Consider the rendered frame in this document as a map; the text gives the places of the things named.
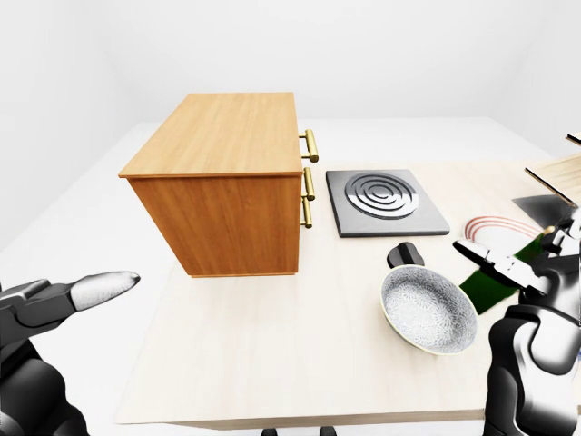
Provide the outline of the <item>wooden cabinet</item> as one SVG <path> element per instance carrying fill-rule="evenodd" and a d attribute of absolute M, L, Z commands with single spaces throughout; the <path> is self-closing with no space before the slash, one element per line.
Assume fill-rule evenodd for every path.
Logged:
<path fill-rule="evenodd" d="M 303 166 L 291 93 L 189 94 L 121 170 L 187 274 L 294 274 Z"/>

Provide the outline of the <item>wooden slat tray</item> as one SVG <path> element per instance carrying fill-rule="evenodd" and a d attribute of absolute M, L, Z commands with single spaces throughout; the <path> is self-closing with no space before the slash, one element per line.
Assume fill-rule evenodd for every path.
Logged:
<path fill-rule="evenodd" d="M 566 139 L 578 146 L 578 153 L 530 164 L 520 170 L 547 191 L 514 200 L 541 228 L 581 213 L 581 129 L 568 133 Z"/>

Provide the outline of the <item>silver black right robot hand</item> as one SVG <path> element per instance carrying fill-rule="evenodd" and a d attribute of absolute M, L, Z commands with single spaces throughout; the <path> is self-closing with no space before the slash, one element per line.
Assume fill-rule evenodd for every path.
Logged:
<path fill-rule="evenodd" d="M 521 286 L 514 293 L 517 304 L 490 332 L 493 360 L 529 358 L 541 370 L 561 375 L 576 364 L 581 350 L 581 218 L 553 227 L 541 240 L 543 252 L 529 266 L 467 239 L 453 246 L 479 268 L 491 268 Z"/>

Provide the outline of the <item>green wine bottle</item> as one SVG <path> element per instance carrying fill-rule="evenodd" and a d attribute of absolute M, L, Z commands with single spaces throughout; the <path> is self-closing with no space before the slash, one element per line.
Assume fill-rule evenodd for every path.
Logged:
<path fill-rule="evenodd" d="M 515 253 L 503 253 L 500 245 L 495 246 L 492 252 L 501 258 L 509 257 L 516 263 L 522 262 L 529 266 L 543 252 L 542 238 L 553 230 L 554 227 L 549 226 Z M 472 301 L 478 314 L 486 312 L 521 288 L 519 284 L 503 278 L 498 272 L 487 267 L 480 267 L 474 271 L 459 287 Z"/>

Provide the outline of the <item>patterned bowl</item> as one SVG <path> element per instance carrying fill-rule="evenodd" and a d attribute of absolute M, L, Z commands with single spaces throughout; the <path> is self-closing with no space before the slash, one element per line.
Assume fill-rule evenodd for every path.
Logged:
<path fill-rule="evenodd" d="M 393 268 L 381 286 L 380 303 L 394 332 L 424 352 L 456 355 L 477 338 L 478 314 L 472 301 L 425 266 Z"/>

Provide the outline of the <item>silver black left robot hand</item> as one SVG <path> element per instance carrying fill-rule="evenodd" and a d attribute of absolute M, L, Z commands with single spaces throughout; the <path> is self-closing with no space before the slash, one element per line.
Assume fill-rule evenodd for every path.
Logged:
<path fill-rule="evenodd" d="M 0 287 L 0 436 L 90 436 L 66 398 L 64 377 L 30 338 L 129 291 L 135 272 L 104 272 L 70 283 L 46 279 Z"/>

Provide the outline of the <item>white plate with red rings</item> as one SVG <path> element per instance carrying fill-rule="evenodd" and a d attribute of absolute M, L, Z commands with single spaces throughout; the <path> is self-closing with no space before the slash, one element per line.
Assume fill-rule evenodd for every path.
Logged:
<path fill-rule="evenodd" d="M 463 230 L 465 239 L 504 255 L 516 254 L 540 234 L 538 226 L 498 215 L 474 217 Z"/>

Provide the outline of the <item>flat dark stove plate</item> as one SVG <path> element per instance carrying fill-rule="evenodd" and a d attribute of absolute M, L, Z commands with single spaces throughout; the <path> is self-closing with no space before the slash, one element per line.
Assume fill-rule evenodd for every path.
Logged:
<path fill-rule="evenodd" d="M 409 170 L 326 172 L 341 238 L 446 235 L 450 226 Z"/>

